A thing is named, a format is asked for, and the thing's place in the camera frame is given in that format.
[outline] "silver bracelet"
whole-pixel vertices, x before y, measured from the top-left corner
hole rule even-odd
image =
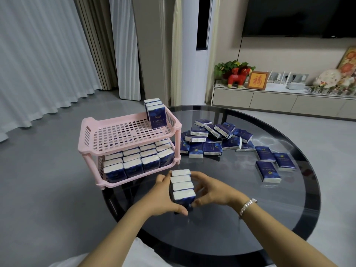
[[[249,207],[252,203],[257,203],[257,200],[255,200],[255,199],[250,199],[248,202],[246,202],[245,204],[244,204],[244,206],[242,207],[242,209],[241,209],[241,211],[238,213],[238,215],[240,216],[240,218],[241,218],[241,216],[243,215],[243,212],[247,209],[247,207]]]

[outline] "white fabric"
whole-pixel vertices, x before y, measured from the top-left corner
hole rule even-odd
[[[83,254],[80,256],[69,258],[62,262],[53,263],[50,267],[77,267],[82,260],[87,256]],[[139,238],[135,238],[131,248],[123,262],[122,267],[171,267],[166,263],[156,252],[145,245]]]
[[[182,28],[182,0],[176,0],[172,30],[171,106],[179,106],[182,102]]]
[[[209,56],[209,67],[207,70],[207,90],[205,91],[205,103],[211,100],[212,88],[214,84],[214,67],[215,67],[215,55],[216,55],[216,41],[217,41],[217,28],[219,25],[219,10],[220,10],[220,0],[216,0],[215,10],[214,10],[214,20],[212,27],[212,37],[211,37],[211,48]]]
[[[101,89],[73,0],[0,0],[0,142]]]
[[[118,93],[121,99],[141,100],[139,55],[131,0],[109,0]]]

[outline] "black tv screen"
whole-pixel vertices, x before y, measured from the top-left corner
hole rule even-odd
[[[356,0],[249,0],[243,37],[356,37]]]

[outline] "glass tabletop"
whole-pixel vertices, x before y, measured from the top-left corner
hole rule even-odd
[[[262,183],[255,167],[256,152],[223,151],[221,156],[189,158],[182,154],[172,169],[201,171],[258,200],[261,208],[303,239],[312,233],[320,211],[320,189],[306,157],[283,134],[270,125],[241,112],[211,106],[171,107],[182,123],[182,132],[195,127],[194,120],[213,124],[229,122],[253,134],[255,146],[288,153],[297,170],[281,172],[277,186]],[[154,185],[157,174],[103,190],[106,204],[118,221],[127,209]],[[149,218],[138,237],[169,263],[183,266],[266,266],[266,252],[238,214],[216,204],[194,208],[187,217],[166,213]]]

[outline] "tile floor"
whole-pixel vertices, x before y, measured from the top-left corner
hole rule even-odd
[[[96,91],[15,129],[0,143],[0,266],[47,267],[91,251],[115,225],[77,151],[80,122],[144,110]],[[313,166],[322,209],[309,242],[339,266],[356,266],[356,122],[242,111],[290,138]]]

